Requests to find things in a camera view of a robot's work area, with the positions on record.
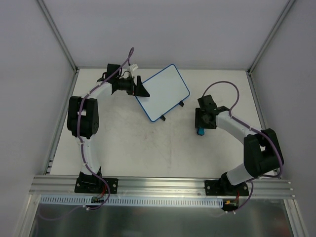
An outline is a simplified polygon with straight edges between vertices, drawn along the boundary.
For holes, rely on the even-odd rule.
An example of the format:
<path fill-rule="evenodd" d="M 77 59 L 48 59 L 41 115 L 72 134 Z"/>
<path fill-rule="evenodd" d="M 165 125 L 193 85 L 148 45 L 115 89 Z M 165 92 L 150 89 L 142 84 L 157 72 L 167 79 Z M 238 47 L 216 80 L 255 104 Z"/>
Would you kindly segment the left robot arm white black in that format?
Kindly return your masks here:
<path fill-rule="evenodd" d="M 130 96 L 149 98 L 141 77 L 133 75 L 136 69 L 137 64 L 129 65 L 128 76 L 123 77 L 121 65 L 108 64 L 92 89 L 84 96 L 71 96 L 69 99 L 67 129 L 76 137 L 83 162 L 79 177 L 86 181 L 86 187 L 93 193 L 103 187 L 101 165 L 93 148 L 93 138 L 99 129 L 99 103 L 118 90 Z"/>

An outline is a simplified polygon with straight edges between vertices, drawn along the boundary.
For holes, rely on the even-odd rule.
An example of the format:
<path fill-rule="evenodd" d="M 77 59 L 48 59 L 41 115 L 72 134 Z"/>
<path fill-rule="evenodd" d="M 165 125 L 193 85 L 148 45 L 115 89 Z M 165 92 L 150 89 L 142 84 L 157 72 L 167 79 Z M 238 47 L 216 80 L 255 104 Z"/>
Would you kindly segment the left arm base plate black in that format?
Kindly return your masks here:
<path fill-rule="evenodd" d="M 118 188 L 118 179 L 116 178 L 104 178 L 107 186 L 103 181 L 94 175 L 87 175 L 80 172 L 79 177 L 76 179 L 75 193 L 78 194 L 101 194 L 105 191 L 108 194 L 116 194 Z"/>

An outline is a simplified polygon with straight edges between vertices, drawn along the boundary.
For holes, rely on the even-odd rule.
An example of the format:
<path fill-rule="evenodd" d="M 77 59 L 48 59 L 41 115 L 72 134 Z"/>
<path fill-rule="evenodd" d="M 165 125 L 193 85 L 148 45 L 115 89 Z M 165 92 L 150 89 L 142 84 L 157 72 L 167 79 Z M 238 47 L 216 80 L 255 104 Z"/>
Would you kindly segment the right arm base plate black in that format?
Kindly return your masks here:
<path fill-rule="evenodd" d="M 205 180 L 205 194 L 207 196 L 237 196 L 242 197 L 249 195 L 248 185 L 243 182 L 238 185 L 231 185 L 229 182 L 221 180 Z"/>

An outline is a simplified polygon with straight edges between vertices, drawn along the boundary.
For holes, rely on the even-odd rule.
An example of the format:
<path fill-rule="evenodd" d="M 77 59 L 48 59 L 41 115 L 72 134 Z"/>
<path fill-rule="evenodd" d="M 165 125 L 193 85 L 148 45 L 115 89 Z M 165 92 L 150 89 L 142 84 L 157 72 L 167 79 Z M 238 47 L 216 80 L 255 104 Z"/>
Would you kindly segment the blue framed whiteboard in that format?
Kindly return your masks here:
<path fill-rule="evenodd" d="M 151 122 L 159 120 L 160 116 L 190 96 L 190 91 L 174 64 L 160 70 L 142 84 L 150 97 L 137 96 L 136 99 Z"/>

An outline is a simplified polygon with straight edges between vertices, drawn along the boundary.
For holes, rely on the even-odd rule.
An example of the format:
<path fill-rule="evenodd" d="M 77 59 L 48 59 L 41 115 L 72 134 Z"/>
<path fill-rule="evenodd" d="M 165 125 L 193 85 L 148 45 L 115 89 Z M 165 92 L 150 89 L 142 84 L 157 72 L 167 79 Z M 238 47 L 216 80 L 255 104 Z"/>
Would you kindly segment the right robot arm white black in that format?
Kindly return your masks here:
<path fill-rule="evenodd" d="M 225 106 L 218 107 L 211 95 L 198 98 L 195 109 L 195 129 L 203 136 L 206 129 L 220 128 L 243 145 L 243 162 L 221 175 L 216 188 L 226 195 L 233 195 L 241 184 L 266 173 L 283 169 L 284 159 L 276 132 L 272 129 L 258 130 L 232 115 Z"/>

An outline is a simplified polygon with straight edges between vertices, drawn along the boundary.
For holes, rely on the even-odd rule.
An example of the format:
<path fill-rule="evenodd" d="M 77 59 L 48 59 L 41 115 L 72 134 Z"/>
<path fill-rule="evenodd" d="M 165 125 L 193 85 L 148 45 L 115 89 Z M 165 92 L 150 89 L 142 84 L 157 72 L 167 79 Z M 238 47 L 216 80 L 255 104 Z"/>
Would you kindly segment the blue whiteboard eraser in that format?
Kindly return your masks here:
<path fill-rule="evenodd" d="M 205 132 L 204 132 L 204 128 L 198 128 L 197 129 L 197 135 L 199 136 L 204 136 Z"/>

